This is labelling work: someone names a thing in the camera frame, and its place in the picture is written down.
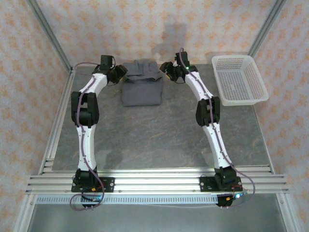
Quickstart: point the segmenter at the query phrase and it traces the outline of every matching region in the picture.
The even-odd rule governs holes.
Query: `gray cloth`
[[[123,106],[160,105],[163,73],[148,59],[123,64],[128,72],[123,78]]]

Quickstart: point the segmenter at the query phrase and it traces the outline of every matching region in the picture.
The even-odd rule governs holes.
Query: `marble-patterned table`
[[[209,91],[218,96],[212,65],[196,65]],[[91,73],[93,67],[80,67]],[[72,91],[90,76],[76,74]],[[100,119],[95,132],[98,170],[213,166],[207,137],[196,123],[197,101],[186,84],[164,79],[162,104],[123,107],[121,83],[105,87],[98,96]],[[56,151],[53,170],[76,170],[78,138],[70,117],[70,101]],[[268,164],[259,125],[251,106],[221,106],[221,133],[234,165]]]

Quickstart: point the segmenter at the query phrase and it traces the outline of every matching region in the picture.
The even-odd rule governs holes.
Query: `wall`
[[[275,0],[38,0],[71,64],[247,53]]]
[[[275,170],[288,174],[308,231],[309,2],[287,1],[278,17],[255,57],[269,92],[255,109]]]
[[[68,77],[25,0],[0,1],[0,231],[37,174]]]

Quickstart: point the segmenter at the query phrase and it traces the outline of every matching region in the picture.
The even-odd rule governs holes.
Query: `plastic basket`
[[[253,105],[269,98],[252,57],[214,56],[211,61],[223,105]]]

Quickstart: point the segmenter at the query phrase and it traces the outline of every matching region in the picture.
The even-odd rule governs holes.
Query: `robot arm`
[[[101,56],[101,64],[95,68],[86,86],[71,94],[71,118],[79,138],[79,164],[73,179],[73,192],[87,192],[99,185],[98,177],[95,177],[97,163],[94,153],[94,134],[99,119],[97,95],[110,81],[119,83],[127,72],[122,65],[112,67],[112,60],[112,56]]]
[[[166,72],[171,81],[176,82],[179,77],[193,91],[198,103],[196,120],[202,127],[211,145],[215,166],[215,182],[221,191],[231,190],[239,185],[240,178],[231,167],[232,162],[227,155],[220,132],[220,99],[214,97],[202,82],[198,70],[188,61],[187,53],[176,53],[175,62],[166,62],[160,70]]]
[[[91,79],[87,83],[87,85],[82,88],[79,93],[84,92],[85,90],[85,95],[92,96],[92,98],[87,99],[87,103],[84,102],[83,106],[88,108],[88,104],[92,104],[92,108],[97,105],[97,98],[94,96],[98,96],[101,90],[107,86],[107,76],[102,74],[102,73],[95,73],[91,76]],[[98,115],[98,110],[93,110],[92,114]],[[95,123],[92,123],[91,127],[84,127],[84,137],[82,128],[77,126],[77,132],[78,132],[78,139],[79,139],[79,163],[78,163],[78,168],[81,171],[88,171],[89,168],[87,167],[83,155],[82,155],[82,147],[84,149],[84,153],[86,154],[86,160],[87,163],[89,164],[91,169],[95,169],[97,166],[96,160],[95,160],[95,153],[94,153],[94,134],[95,134],[95,129],[96,129],[97,121]]]
[[[205,100],[209,101],[209,98],[212,99],[213,95],[208,91],[204,83],[202,82],[199,73],[198,72],[192,72],[193,75],[197,78],[195,79],[192,75],[186,74],[185,75],[185,82],[187,85],[191,88],[193,91],[196,99],[198,102],[203,102]],[[208,138],[208,141],[211,146],[211,151],[214,159],[214,167],[216,169],[226,168],[230,165],[226,162],[226,160],[223,157],[223,153],[225,154],[225,157],[230,161],[225,146],[221,137],[220,133],[220,124],[219,122],[214,122],[212,125],[208,124],[205,126],[202,126],[202,129],[206,133],[206,136]]]

